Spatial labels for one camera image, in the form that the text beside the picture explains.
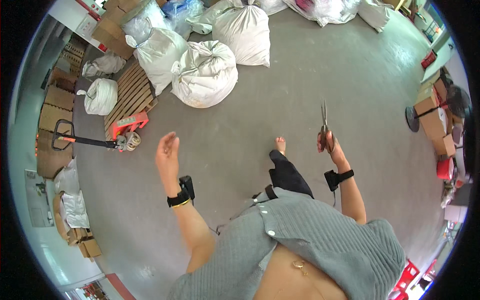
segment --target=gray concrete floor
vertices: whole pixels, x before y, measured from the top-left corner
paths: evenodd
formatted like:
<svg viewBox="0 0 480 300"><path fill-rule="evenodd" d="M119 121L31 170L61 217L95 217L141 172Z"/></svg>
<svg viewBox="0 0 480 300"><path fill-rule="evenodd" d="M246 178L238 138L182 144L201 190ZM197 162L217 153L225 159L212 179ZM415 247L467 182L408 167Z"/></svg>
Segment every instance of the gray concrete floor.
<svg viewBox="0 0 480 300"><path fill-rule="evenodd" d="M418 267L431 262L443 223L442 182L431 142L422 130L412 133L404 118L423 77L426 40L397 13L381 34L358 16L320 28L290 9L269 24L271 68L237 66L238 83L220 104L191 108L167 87L138 131L142 143L135 151L75 145L80 186L103 252L97 261L138 300L163 299L189 259L155 167L160 137L170 131L180 137L180 175L192 176L195 206L211 227L269 183L268 152L278 135L316 199L332 204L323 173L334 166L316 151L321 98L355 170L368 219L386 218ZM81 79L78 88L89 84ZM75 100L74 122L77 135L105 138L103 117L87 115L83 97Z"/></svg>

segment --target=woman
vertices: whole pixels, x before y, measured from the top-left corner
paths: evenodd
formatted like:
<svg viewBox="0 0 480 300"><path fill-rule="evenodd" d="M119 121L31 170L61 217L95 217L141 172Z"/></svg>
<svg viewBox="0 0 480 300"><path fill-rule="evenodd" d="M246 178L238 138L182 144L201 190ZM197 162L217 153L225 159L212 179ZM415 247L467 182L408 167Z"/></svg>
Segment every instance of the woman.
<svg viewBox="0 0 480 300"><path fill-rule="evenodd" d="M327 142L335 143L330 155L338 173L350 171L331 132ZM179 144L171 132L160 140L156 153L171 199L181 193ZM168 298L385 299L405 265L390 224L366 222L353 177L340 183L343 214L313 199L307 183L285 157L282 137L276 138L275 148L270 152L275 164L270 170L273 188L252 199L251 207L231 220L217 243L191 201L173 207L192 256Z"/></svg>

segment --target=scissors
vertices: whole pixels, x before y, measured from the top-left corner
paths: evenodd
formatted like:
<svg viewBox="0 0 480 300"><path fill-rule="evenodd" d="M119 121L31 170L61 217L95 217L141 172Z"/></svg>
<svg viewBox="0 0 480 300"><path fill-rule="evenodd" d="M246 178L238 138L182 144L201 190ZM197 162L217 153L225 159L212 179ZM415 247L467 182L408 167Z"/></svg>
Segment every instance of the scissors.
<svg viewBox="0 0 480 300"><path fill-rule="evenodd" d="M325 148L327 149L328 153L332 153L335 150L335 136L332 133L332 139L334 143L333 143L333 146L331 146L327 142L327 133L330 131L330 129L328 129L328 125L327 125L327 104L325 102L325 99L323 100L324 102L322 103L322 119L324 124L317 136L317 147L318 147L319 153L323 152Z"/></svg>

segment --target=gold bracelet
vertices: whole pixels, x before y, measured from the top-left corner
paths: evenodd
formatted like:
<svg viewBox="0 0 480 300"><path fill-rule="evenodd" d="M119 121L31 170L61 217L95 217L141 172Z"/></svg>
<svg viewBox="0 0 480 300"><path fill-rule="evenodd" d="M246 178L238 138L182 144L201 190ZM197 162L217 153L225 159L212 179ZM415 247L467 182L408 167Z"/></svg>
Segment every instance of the gold bracelet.
<svg viewBox="0 0 480 300"><path fill-rule="evenodd" d="M187 203L188 203L188 201L190 201L190 198L188 198L188 199L187 199L187 201L185 201L185 202L182 202L182 203L180 203L180 204L177 204L177 205L174 205L174 206L172 206L172 208L175 208L175 207L179 207L179 206L185 205L185 204L187 204Z"/></svg>

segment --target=bare foot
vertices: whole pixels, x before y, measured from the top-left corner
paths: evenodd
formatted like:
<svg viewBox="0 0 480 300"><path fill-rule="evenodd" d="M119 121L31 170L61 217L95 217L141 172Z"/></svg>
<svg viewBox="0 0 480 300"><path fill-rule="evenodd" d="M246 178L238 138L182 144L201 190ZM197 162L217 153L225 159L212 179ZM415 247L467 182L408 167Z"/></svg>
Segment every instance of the bare foot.
<svg viewBox="0 0 480 300"><path fill-rule="evenodd" d="M281 136L275 139L275 149L285 155L285 139Z"/></svg>

